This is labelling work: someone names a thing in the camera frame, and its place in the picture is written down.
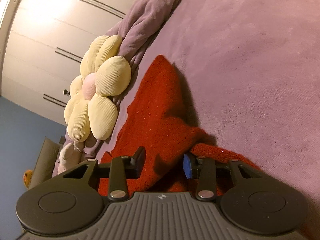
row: bed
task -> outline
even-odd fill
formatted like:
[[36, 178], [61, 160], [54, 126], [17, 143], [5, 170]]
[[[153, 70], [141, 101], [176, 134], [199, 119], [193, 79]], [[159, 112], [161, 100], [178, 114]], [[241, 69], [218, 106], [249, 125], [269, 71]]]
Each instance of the bed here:
[[240, 153], [309, 201], [306, 230], [320, 239], [320, 0], [137, 0], [108, 31], [132, 81], [114, 98], [111, 151], [126, 109], [157, 55], [180, 75], [188, 123]]

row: red cloth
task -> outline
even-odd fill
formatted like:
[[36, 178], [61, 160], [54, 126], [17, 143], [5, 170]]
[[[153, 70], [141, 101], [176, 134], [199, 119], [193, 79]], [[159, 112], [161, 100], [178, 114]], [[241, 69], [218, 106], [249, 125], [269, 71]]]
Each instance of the red cloth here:
[[[133, 155], [139, 146], [146, 148], [146, 162], [140, 178], [127, 180], [130, 194], [146, 190], [178, 192], [194, 189], [195, 185], [187, 182], [182, 169], [181, 160], [187, 151], [224, 163], [239, 159], [256, 167], [242, 155], [205, 144], [210, 143], [206, 132], [186, 125], [187, 112], [178, 75], [161, 55], [151, 64], [127, 111], [128, 118], [115, 148], [104, 154], [101, 163], [109, 163], [121, 155]], [[224, 191], [223, 186], [218, 187], [220, 194]], [[108, 179], [101, 179], [99, 193], [106, 195], [107, 189]]]

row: stuffed animal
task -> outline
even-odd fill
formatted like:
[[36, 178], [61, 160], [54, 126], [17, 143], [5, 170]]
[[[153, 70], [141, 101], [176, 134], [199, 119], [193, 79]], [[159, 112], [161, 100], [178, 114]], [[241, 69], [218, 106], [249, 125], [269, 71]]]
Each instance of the stuffed animal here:
[[24, 182], [24, 185], [28, 188], [29, 187], [29, 184], [30, 184], [30, 181], [31, 181], [31, 177], [32, 177], [32, 173], [33, 171], [32, 170], [26, 170], [23, 174], [23, 182]]
[[120, 95], [131, 79], [128, 61], [116, 56], [121, 42], [118, 35], [99, 36], [84, 54], [64, 111], [68, 135], [75, 142], [84, 142], [90, 132], [106, 140], [113, 131], [118, 110], [108, 97]]
[[81, 151], [73, 143], [68, 143], [60, 151], [58, 174], [65, 172], [68, 169], [80, 163]]

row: yellow petal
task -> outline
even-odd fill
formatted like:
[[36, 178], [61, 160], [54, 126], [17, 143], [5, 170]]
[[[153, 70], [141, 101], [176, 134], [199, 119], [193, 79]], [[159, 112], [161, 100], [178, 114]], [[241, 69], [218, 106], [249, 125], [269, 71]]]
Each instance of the yellow petal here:
[[83, 78], [81, 75], [75, 77], [75, 79], [71, 82], [70, 85], [70, 96], [73, 97], [76, 93], [81, 91], [83, 84]]
[[97, 54], [103, 45], [103, 43], [109, 38], [107, 35], [98, 36], [94, 39], [94, 41], [91, 43], [89, 47], [89, 53], [88, 53], [88, 69], [90, 73], [95, 72], [94, 64], [96, 61]]
[[95, 94], [88, 104], [92, 134], [99, 140], [110, 137], [118, 117], [118, 110], [109, 98]]
[[119, 35], [113, 35], [103, 43], [95, 60], [96, 72], [103, 62], [117, 55], [121, 42], [122, 38]]
[[80, 74], [83, 78], [85, 78], [87, 75], [89, 75], [90, 73], [93, 73], [94, 71], [90, 72], [90, 69], [88, 68], [88, 53], [89, 51], [87, 51], [80, 63]]
[[120, 95], [129, 85], [131, 68], [124, 57], [107, 59], [96, 73], [96, 91], [106, 96]]
[[80, 100], [73, 108], [68, 127], [68, 135], [73, 141], [84, 142], [90, 134], [88, 101]]
[[68, 124], [70, 120], [70, 116], [72, 114], [72, 111], [75, 107], [75, 105], [81, 100], [84, 99], [82, 92], [75, 94], [67, 103], [66, 108], [64, 109], [64, 120], [66, 121], [66, 124]]

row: white wardrobe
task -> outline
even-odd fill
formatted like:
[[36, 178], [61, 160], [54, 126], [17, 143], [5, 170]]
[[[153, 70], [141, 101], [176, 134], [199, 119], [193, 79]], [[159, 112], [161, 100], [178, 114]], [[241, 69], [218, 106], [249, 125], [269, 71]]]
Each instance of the white wardrobe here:
[[134, 0], [22, 0], [2, 73], [2, 96], [65, 125], [71, 81], [91, 42], [127, 13]]

